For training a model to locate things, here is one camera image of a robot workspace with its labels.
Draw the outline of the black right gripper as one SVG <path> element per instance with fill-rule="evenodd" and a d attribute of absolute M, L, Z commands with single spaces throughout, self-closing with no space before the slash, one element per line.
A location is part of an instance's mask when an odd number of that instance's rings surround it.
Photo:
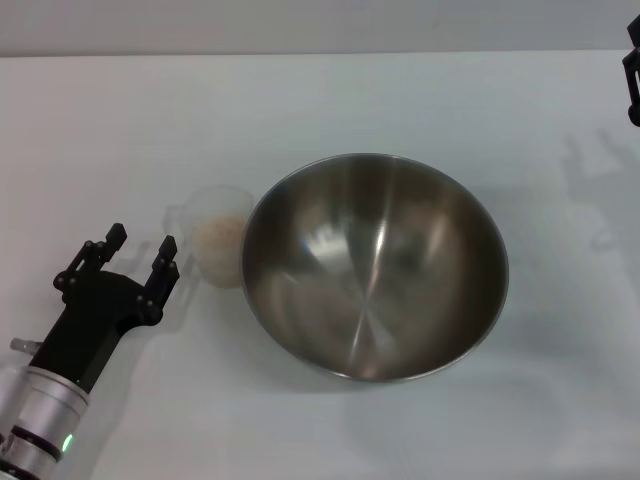
<path fill-rule="evenodd" d="M 639 73 L 639 22 L 640 16 L 637 16 L 627 27 L 633 49 L 622 60 L 631 99 L 628 116 L 632 123 L 640 123 L 639 80 L 636 77 Z"/>

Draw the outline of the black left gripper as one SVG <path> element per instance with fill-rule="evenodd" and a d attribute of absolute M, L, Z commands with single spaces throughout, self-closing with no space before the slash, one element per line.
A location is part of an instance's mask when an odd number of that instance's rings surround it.
<path fill-rule="evenodd" d="M 89 393 L 120 339 L 133 328 L 153 326 L 162 319 L 179 279 L 175 238 L 167 235 L 163 240 L 144 286 L 120 274 L 100 272 L 126 239 L 124 225 L 114 223 L 104 240 L 85 241 L 55 277 L 53 285 L 62 293 L 65 308 L 31 367 L 54 373 Z"/>

